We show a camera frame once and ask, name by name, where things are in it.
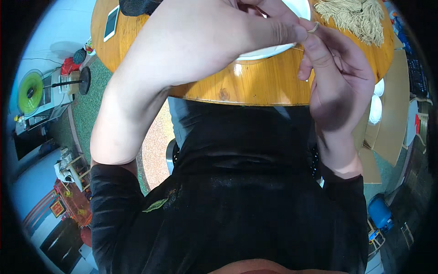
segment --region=person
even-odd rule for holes
[[[339,31],[308,33],[316,24],[281,0],[240,2],[269,18],[235,0],[163,1],[109,81],[90,144],[100,273],[364,273],[367,211],[352,131],[374,91],[371,67]],[[170,100],[173,114],[187,112],[172,117],[180,155],[144,197],[135,158],[170,87],[294,42],[305,50],[299,79],[315,72],[301,110],[314,121],[324,188],[309,171],[309,134],[295,108],[285,117],[271,107]]]

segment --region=round wooden table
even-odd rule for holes
[[[391,21],[383,6],[385,19],[382,21],[385,42],[382,47],[367,46],[349,31],[350,37],[364,52],[376,76],[376,83],[383,78],[391,65],[394,55],[394,32]],[[314,21],[328,27],[336,28],[332,19],[321,19],[314,11],[316,0],[309,0]],[[135,37],[149,18],[124,16],[121,12],[116,34],[108,41],[103,41],[108,13],[118,5],[118,0],[97,0],[91,19],[91,37],[96,53],[102,63],[114,72]],[[308,82],[297,77],[298,66],[303,51],[290,49],[281,54],[264,59],[259,63],[232,63],[224,70],[196,83],[174,87],[171,96],[210,103],[224,103],[248,106],[296,106],[307,105],[310,101],[310,88],[313,75]]]

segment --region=green fan blade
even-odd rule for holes
[[[18,107],[24,115],[29,115],[38,107],[42,98],[43,83],[41,74],[29,72],[18,88]]]

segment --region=cardboard box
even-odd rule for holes
[[[367,110],[355,128],[353,136],[356,148],[364,132],[362,147],[358,149],[359,158],[364,167],[364,183],[381,183],[380,170],[376,164],[373,151],[388,161],[392,166],[397,164],[403,139],[406,132],[409,108],[409,71],[403,44],[394,37],[394,59],[385,79],[385,91],[382,95],[382,119],[377,125],[369,125]]]

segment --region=black mesh bag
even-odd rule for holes
[[[119,0],[120,11],[126,16],[151,15],[162,0]]]

